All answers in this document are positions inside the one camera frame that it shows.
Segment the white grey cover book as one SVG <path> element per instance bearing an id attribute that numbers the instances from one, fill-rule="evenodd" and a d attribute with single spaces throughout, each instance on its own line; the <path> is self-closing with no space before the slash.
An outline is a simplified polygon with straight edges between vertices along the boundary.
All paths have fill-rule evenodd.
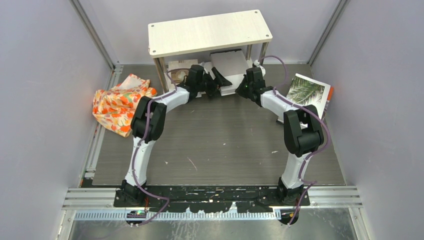
<path id="1" fill-rule="evenodd" d="M 210 54 L 212 66 L 232 83 L 230 86 L 222 86 L 220 93 L 222 96 L 236 93 L 236 89 L 241 84 L 246 69 L 249 68 L 248 61 L 242 49 L 234 49 Z"/>

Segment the afternoon tea book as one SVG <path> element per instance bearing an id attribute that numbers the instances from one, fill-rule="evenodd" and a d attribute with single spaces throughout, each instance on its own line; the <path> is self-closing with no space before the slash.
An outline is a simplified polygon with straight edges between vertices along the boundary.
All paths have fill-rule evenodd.
<path id="1" fill-rule="evenodd" d="M 175 86 L 171 79 L 178 85 L 184 80 L 184 77 L 189 74 L 188 69 L 192 65 L 197 65 L 198 59 L 174 60 L 167 63 L 167 70 L 164 73 L 168 89 L 173 91 Z"/>

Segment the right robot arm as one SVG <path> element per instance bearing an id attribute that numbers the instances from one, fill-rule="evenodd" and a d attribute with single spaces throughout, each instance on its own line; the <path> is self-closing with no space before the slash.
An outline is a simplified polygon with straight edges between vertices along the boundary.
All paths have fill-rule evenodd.
<path id="1" fill-rule="evenodd" d="M 304 190 L 305 169 L 312 153 L 325 140 L 317 109 L 314 105 L 298 105 L 267 86 L 260 67 L 248 68 L 235 92 L 283 118 L 283 139 L 289 155 L 278 179 L 276 199 L 291 205 Z"/>

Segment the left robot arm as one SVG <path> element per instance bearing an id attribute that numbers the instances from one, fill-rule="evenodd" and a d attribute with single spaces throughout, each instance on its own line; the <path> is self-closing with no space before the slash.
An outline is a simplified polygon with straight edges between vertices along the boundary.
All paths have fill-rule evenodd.
<path id="1" fill-rule="evenodd" d="M 174 89 L 160 96 L 141 98 L 130 123 L 133 151 L 128 172 L 115 192 L 114 207 L 141 207 L 147 197 L 161 199 L 147 192 L 147 169 L 156 141 L 164 131 L 166 114 L 195 99 L 199 93 L 215 96 L 221 87 L 232 86 L 215 67 L 207 71 L 194 64 L 182 82 L 171 81 Z"/>

